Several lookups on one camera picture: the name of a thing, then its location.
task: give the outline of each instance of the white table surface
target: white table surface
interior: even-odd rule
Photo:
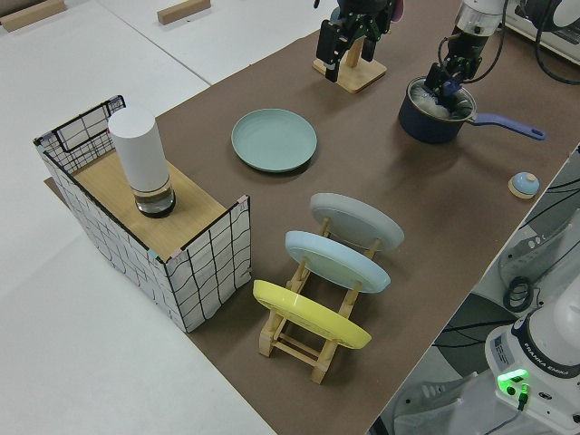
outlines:
[[[208,83],[216,83],[320,28],[336,0],[212,0],[205,11],[162,25],[179,0],[98,0]]]
[[[32,140],[114,94],[161,114],[207,89],[102,5],[0,29],[0,432],[273,433],[98,253]]]

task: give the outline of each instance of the plate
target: plate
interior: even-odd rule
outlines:
[[[371,340],[369,333],[347,318],[279,285],[257,279],[254,297],[293,324],[344,347],[361,349]]]
[[[391,283],[382,268],[360,252],[330,238],[304,231],[288,231],[285,240],[288,254],[322,278],[345,288],[359,283],[361,293],[379,293]]]
[[[300,115],[283,109],[252,111],[232,130],[240,159],[255,169],[285,172],[305,164],[316,150],[316,133]]]
[[[377,249],[390,251],[405,238],[401,227],[380,210],[358,199],[336,193],[317,193],[310,198],[310,211],[321,225],[330,219],[329,232],[341,240],[369,249],[379,238]]]

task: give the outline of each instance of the black and white grid pattern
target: black and white grid pattern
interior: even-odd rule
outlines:
[[[113,149],[107,120],[122,107],[122,97],[114,97],[34,143],[93,244],[182,331],[191,332],[251,278],[249,197],[163,262],[73,177]]]

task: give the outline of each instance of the blue pot handle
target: blue pot handle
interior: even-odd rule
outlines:
[[[547,137],[547,135],[541,130],[495,113],[477,113],[474,119],[468,122],[476,126],[498,125],[499,127],[515,131],[516,133],[523,134],[535,140],[544,140]]]

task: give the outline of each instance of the brown table mat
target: brown table mat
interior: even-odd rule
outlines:
[[[308,365],[276,350],[270,359],[258,354],[267,312],[251,285],[189,335],[278,433],[364,433],[532,207],[534,201],[509,193],[509,178],[527,170],[545,187],[580,138],[571,115],[580,90],[545,76],[532,44],[514,34],[496,70],[469,90],[480,111],[546,130],[546,141],[466,124],[453,142],[434,146],[402,130],[397,114],[406,86],[429,70],[457,7],[455,0],[409,2],[403,21],[377,47],[386,76],[359,94],[314,71],[313,34],[158,119],[168,160],[210,195],[223,204],[250,195],[254,278],[280,285],[290,278],[296,264],[285,252],[285,232],[317,230],[309,212],[317,192],[358,198],[405,231],[396,251],[375,257],[391,286],[361,295],[353,310],[372,341],[360,351],[339,349],[321,386],[310,382]],[[496,46],[488,43],[481,71]],[[570,65],[546,58],[577,77]],[[237,157],[234,124],[263,108],[295,111],[312,123],[318,148],[306,168],[269,174]],[[304,293],[336,308],[343,297],[315,277]]]

